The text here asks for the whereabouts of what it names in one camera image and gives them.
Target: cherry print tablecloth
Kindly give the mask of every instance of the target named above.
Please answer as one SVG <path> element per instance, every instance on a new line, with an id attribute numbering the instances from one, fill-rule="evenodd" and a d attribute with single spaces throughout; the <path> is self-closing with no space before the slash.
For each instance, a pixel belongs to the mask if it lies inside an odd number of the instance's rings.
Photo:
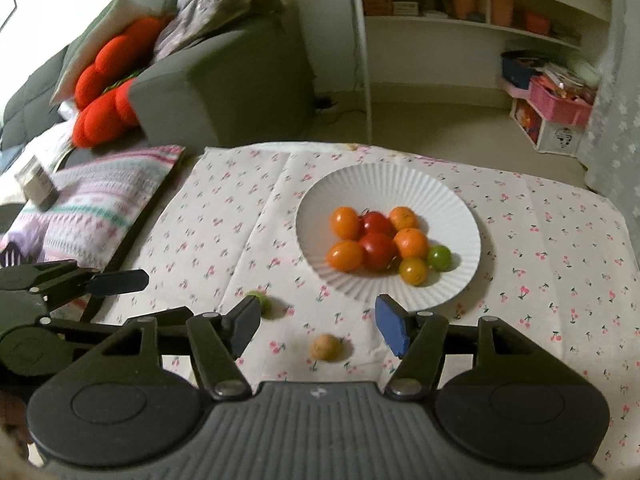
<path id="1" fill-rule="evenodd" d="M 596 194 L 532 176 L 475 168 L 365 146 L 301 145 L 210 150 L 196 164 L 127 266 L 146 269 L 143 292 L 106 304 L 100 320 L 121 323 L 179 305 L 228 312 L 265 290 L 264 320 L 238 365 L 262 380 L 372 380 L 398 361 L 382 341 L 370 304 L 323 283 L 303 259 L 294 220 L 304 193 L 351 164 L 407 164 L 443 181 L 473 212 L 482 257 L 470 285 L 437 310 L 454 323 L 499 316 L 583 374 L 607 397 L 610 428 L 596 464 L 616 478 L 640 470 L 640 298 L 624 219 Z M 329 332 L 350 348 L 338 364 L 308 355 Z M 166 365 L 185 376 L 188 359 Z"/>

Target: red knit pillow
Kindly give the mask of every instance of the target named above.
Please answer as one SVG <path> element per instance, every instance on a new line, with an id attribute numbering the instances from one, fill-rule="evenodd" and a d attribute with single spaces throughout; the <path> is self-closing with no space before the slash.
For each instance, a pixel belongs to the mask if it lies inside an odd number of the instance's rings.
<path id="1" fill-rule="evenodd" d="M 97 72 L 110 78 L 110 84 L 126 76 L 127 72 L 132 72 L 141 60 L 153 52 L 163 23 L 163 20 L 152 17 L 131 23 L 98 52 L 95 57 Z"/>
<path id="2" fill-rule="evenodd" d="M 98 97 L 87 108 L 84 118 L 86 143 L 96 146 L 121 136 L 128 127 L 116 112 L 116 92 L 111 90 Z"/>
<path id="3" fill-rule="evenodd" d="M 84 136 L 84 119 L 86 118 L 86 109 L 80 112 L 80 115 L 76 119 L 74 124 L 74 132 L 71 136 L 71 140 L 76 148 L 90 148 L 91 144 L 86 140 Z"/>
<path id="4" fill-rule="evenodd" d="M 140 122 L 138 121 L 138 116 L 136 115 L 135 111 L 133 111 L 133 108 L 129 103 L 129 95 L 128 95 L 129 87 L 132 85 L 134 81 L 135 81 L 135 78 L 129 79 L 128 81 L 125 81 L 122 85 L 120 85 L 118 88 L 116 88 L 116 101 L 115 101 L 116 111 L 120 116 L 120 118 L 122 119 L 122 121 L 129 128 L 135 128 L 136 126 L 140 125 Z"/>
<path id="5" fill-rule="evenodd" d="M 84 69 L 76 83 L 75 98 L 78 109 L 84 110 L 87 108 L 92 101 L 100 97 L 107 86 L 114 82 L 100 75 L 96 71 L 94 63 L 89 65 Z"/>

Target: white plate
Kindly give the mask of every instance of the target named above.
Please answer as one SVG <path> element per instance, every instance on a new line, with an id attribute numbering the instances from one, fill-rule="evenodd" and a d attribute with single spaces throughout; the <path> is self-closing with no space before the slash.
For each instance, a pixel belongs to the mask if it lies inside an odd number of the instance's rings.
<path id="1" fill-rule="evenodd" d="M 451 249 L 454 270 L 432 272 L 425 285 L 415 287 L 398 275 L 365 270 L 345 274 L 327 265 L 324 257 L 338 241 L 330 226 L 336 208 L 350 206 L 358 212 L 369 209 L 386 215 L 399 205 L 418 215 L 431 244 Z M 480 261 L 480 233 L 465 203 L 434 178 L 399 164 L 348 166 L 323 177 L 300 203 L 296 235 L 303 256 L 323 281 L 371 306 L 379 294 L 389 294 L 407 310 L 442 304 L 468 285 Z"/>

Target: pink basket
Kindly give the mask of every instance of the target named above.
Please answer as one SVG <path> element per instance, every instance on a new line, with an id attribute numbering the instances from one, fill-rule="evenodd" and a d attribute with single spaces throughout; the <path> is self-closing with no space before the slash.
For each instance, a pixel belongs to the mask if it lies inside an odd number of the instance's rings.
<path id="1" fill-rule="evenodd" d="M 529 101 L 547 120 L 558 124 L 571 126 L 586 126 L 591 115 L 591 106 L 581 99 L 569 101 L 551 95 L 546 88 L 538 83 L 537 78 L 531 78 L 529 86 Z"/>

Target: screw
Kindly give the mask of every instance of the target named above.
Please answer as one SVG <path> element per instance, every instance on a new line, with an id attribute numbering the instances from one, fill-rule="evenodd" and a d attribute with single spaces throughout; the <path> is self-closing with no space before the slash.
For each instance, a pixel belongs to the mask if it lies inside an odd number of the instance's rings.
<path id="1" fill-rule="evenodd" d="M 422 385 L 416 379 L 394 379 L 387 388 L 398 397 L 415 397 L 422 393 Z"/>
<path id="2" fill-rule="evenodd" d="M 216 387 L 213 388 L 213 392 L 217 397 L 222 400 L 227 399 L 229 397 L 241 397 L 247 393 L 246 384 L 238 379 L 230 379 L 226 381 L 220 381 L 216 384 Z"/>

